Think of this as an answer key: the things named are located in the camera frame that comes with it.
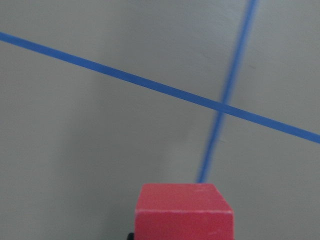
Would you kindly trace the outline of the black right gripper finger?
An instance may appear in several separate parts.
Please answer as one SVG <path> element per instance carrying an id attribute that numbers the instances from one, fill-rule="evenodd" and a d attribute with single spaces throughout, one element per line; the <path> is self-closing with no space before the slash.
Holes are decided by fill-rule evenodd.
<path id="1" fill-rule="evenodd" d="M 130 232 L 128 235 L 127 235 L 127 239 L 126 240 L 134 240 L 135 239 L 135 234 L 133 232 Z"/>

